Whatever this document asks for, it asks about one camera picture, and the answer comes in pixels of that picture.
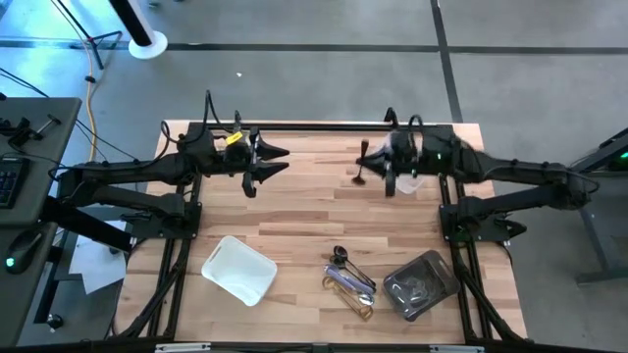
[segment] white plastic bin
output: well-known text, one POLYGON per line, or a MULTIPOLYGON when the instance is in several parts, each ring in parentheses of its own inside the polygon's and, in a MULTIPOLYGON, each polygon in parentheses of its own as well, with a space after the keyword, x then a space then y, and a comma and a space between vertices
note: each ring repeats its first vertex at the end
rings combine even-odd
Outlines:
POLYGON ((277 264, 228 235, 205 261, 201 273, 247 306, 253 306, 271 286, 277 264))

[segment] gray floor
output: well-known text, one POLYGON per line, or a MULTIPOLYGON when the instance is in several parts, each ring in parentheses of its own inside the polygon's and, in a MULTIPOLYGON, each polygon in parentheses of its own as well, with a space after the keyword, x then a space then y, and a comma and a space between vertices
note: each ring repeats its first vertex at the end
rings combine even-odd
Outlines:
MULTIPOLYGON (((86 3, 73 2, 73 9, 92 35, 122 28, 106 2, 86 3)), ((429 0, 162 5, 146 10, 147 17, 171 42, 437 43, 429 0)), ((441 6, 450 45, 628 46, 622 0, 442 0, 441 6)), ((13 2, 0 36, 72 39, 74 33, 48 1, 31 0, 13 2)), ((139 158, 153 155, 159 121, 201 117, 206 87, 224 117, 239 109, 246 119, 378 121, 394 106, 403 116, 451 122, 438 53, 169 51, 148 62, 126 51, 105 55, 111 61, 93 102, 99 134, 139 158)), ((464 122, 481 124, 494 155, 569 163, 628 122, 628 56, 456 54, 451 61, 464 122)), ((51 95, 84 95, 82 51, 0 48, 0 67, 51 95)), ((34 94, 4 79, 0 91, 34 94)), ((80 118, 86 122, 84 109, 80 118)), ((87 149, 74 134, 64 163, 83 161, 87 149)), ((102 149, 110 160, 123 159, 102 149)), ((498 193, 515 189, 496 183, 498 193)), ((578 274, 599 269, 578 215, 544 209, 514 219, 529 227, 511 248, 529 336, 628 350, 628 280, 575 284, 578 274)))

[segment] wooden tabletop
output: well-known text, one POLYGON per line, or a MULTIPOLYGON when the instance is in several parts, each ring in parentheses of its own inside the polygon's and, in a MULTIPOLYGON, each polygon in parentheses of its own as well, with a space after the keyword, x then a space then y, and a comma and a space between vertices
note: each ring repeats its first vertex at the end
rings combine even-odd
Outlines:
MULTIPOLYGON (((187 130, 186 121, 172 121, 172 135, 187 130)), ((453 125, 474 148, 482 149, 476 124, 453 125)), ((241 190, 241 176, 212 176, 202 181, 201 226, 192 242, 177 328, 177 340, 273 341, 337 343, 459 343, 463 341, 455 296, 447 298, 414 323, 395 313, 378 290, 374 315, 364 323, 333 292, 321 285, 323 266, 334 245, 342 245, 349 259, 382 288, 385 276, 433 249, 450 263, 442 240, 437 208, 438 181, 425 177, 412 195, 384 195, 384 183, 373 175, 367 184, 351 183, 360 141, 367 137, 378 148, 384 132, 262 131, 264 139, 286 148, 281 160, 290 167, 258 185, 257 198, 241 190), (264 299, 246 307, 229 292, 200 273, 216 244, 233 235, 275 261, 277 277, 264 299)), ((157 150, 164 143, 160 139, 157 150)), ((490 182, 466 185, 468 195, 494 195, 490 182)), ((173 192, 153 182, 148 193, 173 192)), ((453 200, 455 192, 451 189, 453 200)), ((126 328, 144 307, 157 282, 163 240, 148 240, 132 255, 120 296, 118 330, 126 328)), ((504 250, 478 244, 487 296, 519 334, 525 327, 514 277, 504 250)), ((475 302, 470 299, 474 329, 480 333, 475 302)), ((170 297, 163 319, 168 316, 170 297)))

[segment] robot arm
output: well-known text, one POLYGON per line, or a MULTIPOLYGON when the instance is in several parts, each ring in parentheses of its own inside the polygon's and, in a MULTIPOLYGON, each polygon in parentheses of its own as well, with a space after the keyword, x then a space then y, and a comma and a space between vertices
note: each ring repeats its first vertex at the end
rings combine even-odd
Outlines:
POLYGON ((362 155, 356 160, 359 166, 386 180, 389 197, 394 196, 394 183, 401 174, 445 175, 463 183, 501 180, 547 186, 542 188, 545 192, 538 191, 534 196, 482 200, 482 207, 473 207, 481 214, 534 206, 577 209, 588 203, 596 190, 590 187, 591 180, 561 164, 497 159, 471 148, 448 126, 413 126, 412 121, 408 126, 395 128, 389 143, 373 154, 366 155, 368 143, 363 143, 362 155), (415 132, 423 137, 420 149, 415 147, 415 132))
POLYGON ((257 127, 249 132, 248 143, 238 123, 234 131, 226 138, 224 150, 217 150, 214 145, 214 140, 223 136, 214 136, 205 126, 199 125, 191 127, 187 135, 176 141, 177 153, 153 161, 85 163, 70 167, 59 177, 59 197, 75 206, 102 203, 178 217, 184 212, 180 195, 153 196, 110 185, 141 181, 189 185, 197 174, 232 177, 240 173, 243 174, 244 194, 255 197, 255 181, 262 183, 288 167, 288 163, 266 161, 283 157, 289 151, 266 143, 257 127))

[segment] yellow cable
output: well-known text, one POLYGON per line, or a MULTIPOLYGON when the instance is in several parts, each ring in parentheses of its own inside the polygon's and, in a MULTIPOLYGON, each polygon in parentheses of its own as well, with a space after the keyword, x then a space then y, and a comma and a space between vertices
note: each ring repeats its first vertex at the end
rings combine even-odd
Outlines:
MULTIPOLYGON (((64 14, 64 12, 59 8, 59 6, 54 2, 54 0, 50 0, 50 2, 52 3, 52 5, 54 5, 57 8, 57 11, 59 11, 61 16, 63 16, 63 18, 66 19, 66 21, 68 22, 68 25, 70 25, 72 29, 75 31, 75 33, 77 34, 78 40, 80 40, 80 44, 82 44, 82 48, 85 50, 85 54, 87 55, 87 59, 89 60, 89 76, 92 77, 93 66, 91 63, 91 55, 89 54, 89 50, 87 49, 87 45, 85 44, 85 41, 82 39, 82 36, 80 36, 79 30, 75 27, 72 21, 68 19, 66 14, 64 14)), ((90 81, 87 82, 87 96, 85 97, 85 100, 86 100, 86 106, 87 106, 87 116, 89 117, 89 125, 91 126, 91 131, 93 132, 93 134, 91 135, 91 148, 89 150, 89 162, 91 162, 96 157, 96 143, 98 141, 96 140, 96 121, 94 120, 94 116, 91 111, 91 82, 90 81)))

